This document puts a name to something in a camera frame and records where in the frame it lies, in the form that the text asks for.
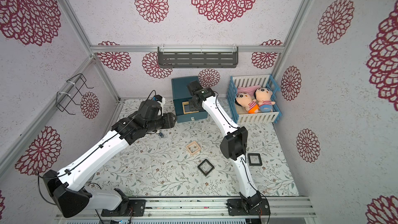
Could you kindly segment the teal three-drawer cabinet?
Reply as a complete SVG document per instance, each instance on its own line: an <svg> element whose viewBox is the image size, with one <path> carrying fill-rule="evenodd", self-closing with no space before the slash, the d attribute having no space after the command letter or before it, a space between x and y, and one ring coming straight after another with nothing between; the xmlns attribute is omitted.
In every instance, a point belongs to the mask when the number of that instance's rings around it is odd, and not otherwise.
<svg viewBox="0 0 398 224"><path fill-rule="evenodd" d="M199 78L197 76L189 76L172 79L173 103L178 123L203 120L208 117L208 113L204 110L188 115L183 114L182 102L189 101L192 98L187 85L195 80L198 81Z"/></svg>

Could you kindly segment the large yellow brooch box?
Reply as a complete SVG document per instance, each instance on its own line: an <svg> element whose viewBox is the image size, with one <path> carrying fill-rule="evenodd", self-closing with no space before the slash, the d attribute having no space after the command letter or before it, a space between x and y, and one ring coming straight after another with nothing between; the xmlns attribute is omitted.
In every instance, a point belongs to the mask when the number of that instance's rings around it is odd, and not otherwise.
<svg viewBox="0 0 398 224"><path fill-rule="evenodd" d="M190 103L188 101L182 102L182 109L183 109L183 114L188 115L188 114L193 114L193 113L198 113L198 110L192 110L190 107Z"/></svg>

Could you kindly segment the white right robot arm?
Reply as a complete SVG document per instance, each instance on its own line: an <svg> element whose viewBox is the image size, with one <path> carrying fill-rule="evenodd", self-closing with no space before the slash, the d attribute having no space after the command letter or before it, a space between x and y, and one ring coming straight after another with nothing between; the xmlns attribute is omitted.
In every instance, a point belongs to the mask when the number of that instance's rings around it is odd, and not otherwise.
<svg viewBox="0 0 398 224"><path fill-rule="evenodd" d="M248 131L240 127L228 116L218 101L218 96L211 88L204 88L195 80L187 85L192 98L190 106L205 110L213 119L223 135L220 150L228 159L235 171L238 184L241 209L246 214L258 213L259 215L271 215L268 200L255 186L247 163L247 139Z"/></svg>

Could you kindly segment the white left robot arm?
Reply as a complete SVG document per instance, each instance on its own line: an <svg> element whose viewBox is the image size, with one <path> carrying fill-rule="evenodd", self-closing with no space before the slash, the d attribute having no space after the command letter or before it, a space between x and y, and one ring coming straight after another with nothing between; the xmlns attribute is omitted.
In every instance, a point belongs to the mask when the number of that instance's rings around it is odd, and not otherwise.
<svg viewBox="0 0 398 224"><path fill-rule="evenodd" d="M59 171L49 170L42 176L63 217L71 218L88 209L103 209L117 216L128 213L130 200L120 189L89 189L85 184L105 163L135 141L175 126L177 117L173 113L164 113L165 102L166 99L160 95L141 102L137 111L117 121L77 160Z"/></svg>

